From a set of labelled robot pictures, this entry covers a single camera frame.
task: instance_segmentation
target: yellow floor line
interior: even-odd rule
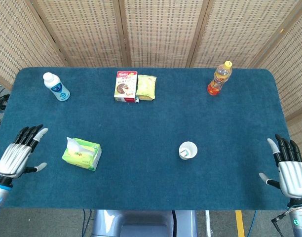
[[[236,210],[235,217],[236,217],[236,226],[238,228],[238,237],[245,237],[243,219],[242,219],[242,211]]]

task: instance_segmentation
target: plastic bottle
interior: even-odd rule
[[[214,79],[209,83],[207,91],[211,95],[218,95],[224,83],[229,79],[232,73],[232,63],[226,61],[217,67]]]
[[[57,75],[52,73],[45,73],[43,75],[44,85],[51,90],[51,92],[60,101],[66,101],[70,97],[70,92],[60,81]]]

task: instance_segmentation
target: robotic hand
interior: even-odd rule
[[[268,138],[267,141],[273,151],[280,181],[269,179],[264,173],[259,173],[259,176],[266,184],[280,189],[283,195],[290,199],[287,204],[289,209],[272,219],[279,234],[283,237],[277,221],[290,214],[294,235],[302,237],[302,157],[294,141],[288,142],[278,134],[275,137],[279,148],[273,140]]]
[[[22,174],[38,172],[47,166],[41,163],[35,167],[26,167],[29,155],[34,152],[42,136],[48,128],[42,128],[42,124],[33,127],[24,127],[5,150],[0,160],[0,208],[12,189],[13,179]]]

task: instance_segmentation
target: green tissue package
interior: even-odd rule
[[[67,137],[67,140],[67,148],[62,159],[69,164],[93,171],[96,170],[98,160],[102,154],[101,145],[78,138]]]

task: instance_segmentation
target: yellow bottle cap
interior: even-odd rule
[[[230,69],[232,67],[232,63],[230,61],[225,62],[225,68]]]

